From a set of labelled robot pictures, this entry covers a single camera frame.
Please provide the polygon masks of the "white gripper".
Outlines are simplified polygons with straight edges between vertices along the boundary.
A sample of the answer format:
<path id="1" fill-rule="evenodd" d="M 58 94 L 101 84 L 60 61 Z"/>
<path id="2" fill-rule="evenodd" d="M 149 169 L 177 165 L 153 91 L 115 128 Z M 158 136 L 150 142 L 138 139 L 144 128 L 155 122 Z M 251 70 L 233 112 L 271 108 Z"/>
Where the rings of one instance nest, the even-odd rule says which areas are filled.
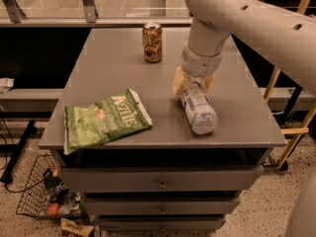
<path id="1" fill-rule="evenodd" d="M 175 100 L 178 100 L 182 94 L 183 87 L 190 81 L 190 75 L 193 77 L 203 77 L 200 79 L 201 89 L 206 93 L 214 78 L 213 74 L 220 65 L 222 53 L 204 56 L 199 55 L 189 48 L 185 42 L 182 54 L 180 56 L 181 66 L 179 66 L 174 74 L 172 93 Z"/>

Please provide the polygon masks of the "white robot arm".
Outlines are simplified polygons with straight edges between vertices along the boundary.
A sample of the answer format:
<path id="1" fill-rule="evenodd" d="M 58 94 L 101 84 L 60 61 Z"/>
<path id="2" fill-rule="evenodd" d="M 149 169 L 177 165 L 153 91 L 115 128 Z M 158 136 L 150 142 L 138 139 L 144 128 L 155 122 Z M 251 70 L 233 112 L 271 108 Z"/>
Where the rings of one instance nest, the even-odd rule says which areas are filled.
<path id="1" fill-rule="evenodd" d="M 206 90 L 221 50 L 234 35 L 310 93 L 316 91 L 316 23 L 311 17 L 258 0 L 186 0 L 193 15 L 174 78 L 179 97 L 186 84 Z"/>

